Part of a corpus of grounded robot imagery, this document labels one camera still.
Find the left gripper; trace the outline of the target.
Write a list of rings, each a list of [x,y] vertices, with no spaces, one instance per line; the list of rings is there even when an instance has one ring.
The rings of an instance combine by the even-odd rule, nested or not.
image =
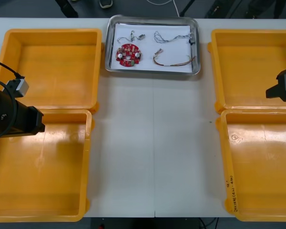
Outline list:
[[[45,132],[45,125],[42,123],[44,114],[34,106],[28,107],[27,135],[36,135]]]

